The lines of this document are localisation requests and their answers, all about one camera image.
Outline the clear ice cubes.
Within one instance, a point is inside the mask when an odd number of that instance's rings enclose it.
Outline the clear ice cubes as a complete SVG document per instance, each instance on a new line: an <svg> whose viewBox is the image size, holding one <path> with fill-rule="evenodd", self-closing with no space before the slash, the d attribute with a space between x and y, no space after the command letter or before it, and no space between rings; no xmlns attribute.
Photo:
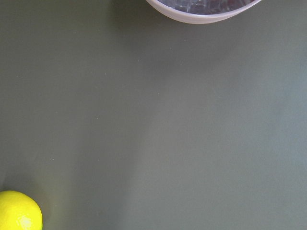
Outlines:
<svg viewBox="0 0 307 230"><path fill-rule="evenodd" d="M181 12L208 15L231 12L255 0L159 0L159 2Z"/></svg>

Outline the yellow lemon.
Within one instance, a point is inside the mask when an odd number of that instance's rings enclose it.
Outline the yellow lemon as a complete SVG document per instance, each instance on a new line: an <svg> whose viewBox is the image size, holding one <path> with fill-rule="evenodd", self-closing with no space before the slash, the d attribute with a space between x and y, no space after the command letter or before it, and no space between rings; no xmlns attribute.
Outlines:
<svg viewBox="0 0 307 230"><path fill-rule="evenodd" d="M0 193L0 228L2 230L41 230L43 216L31 197L17 191Z"/></svg>

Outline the pink bowl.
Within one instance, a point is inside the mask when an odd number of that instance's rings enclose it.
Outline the pink bowl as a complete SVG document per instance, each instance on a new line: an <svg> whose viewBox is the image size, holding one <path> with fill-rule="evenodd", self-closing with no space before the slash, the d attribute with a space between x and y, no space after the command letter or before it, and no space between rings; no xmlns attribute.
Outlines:
<svg viewBox="0 0 307 230"><path fill-rule="evenodd" d="M207 24L207 23L223 21L225 19L236 16L246 11L247 9L251 8L252 6L256 5L257 3L259 3L260 0L255 0L255 2L234 11L220 13L220 14L208 14L208 15L192 14L192 13L178 11L160 3L159 0L147 0L146 2L149 3L153 8L155 8L161 14L175 21L179 21L182 23L189 23L189 24Z"/></svg>

